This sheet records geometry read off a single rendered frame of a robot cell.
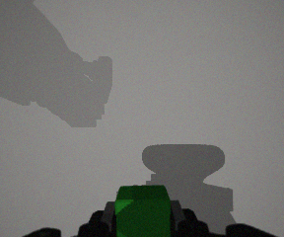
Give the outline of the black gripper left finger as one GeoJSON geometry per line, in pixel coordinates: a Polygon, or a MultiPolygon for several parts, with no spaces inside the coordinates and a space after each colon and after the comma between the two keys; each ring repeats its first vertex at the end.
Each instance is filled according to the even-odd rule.
{"type": "MultiPolygon", "coordinates": [[[[115,201],[108,201],[105,210],[94,212],[89,223],[79,227],[78,235],[73,237],[116,237],[115,201]]],[[[61,231],[46,227],[23,237],[61,237],[61,231]]]]}

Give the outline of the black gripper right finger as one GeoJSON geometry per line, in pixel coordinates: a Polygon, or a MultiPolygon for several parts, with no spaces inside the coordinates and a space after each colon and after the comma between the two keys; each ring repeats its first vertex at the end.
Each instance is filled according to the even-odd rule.
{"type": "Polygon", "coordinates": [[[243,223],[228,225],[226,235],[208,233],[208,225],[196,219],[194,211],[181,208],[178,200],[171,200],[171,237],[277,237],[243,223]]]}

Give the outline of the green block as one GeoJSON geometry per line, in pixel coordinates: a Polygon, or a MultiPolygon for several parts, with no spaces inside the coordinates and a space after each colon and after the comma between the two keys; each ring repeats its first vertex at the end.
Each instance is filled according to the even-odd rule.
{"type": "Polygon", "coordinates": [[[170,214],[164,185],[121,186],[115,200],[116,237],[171,237],[170,214]]]}

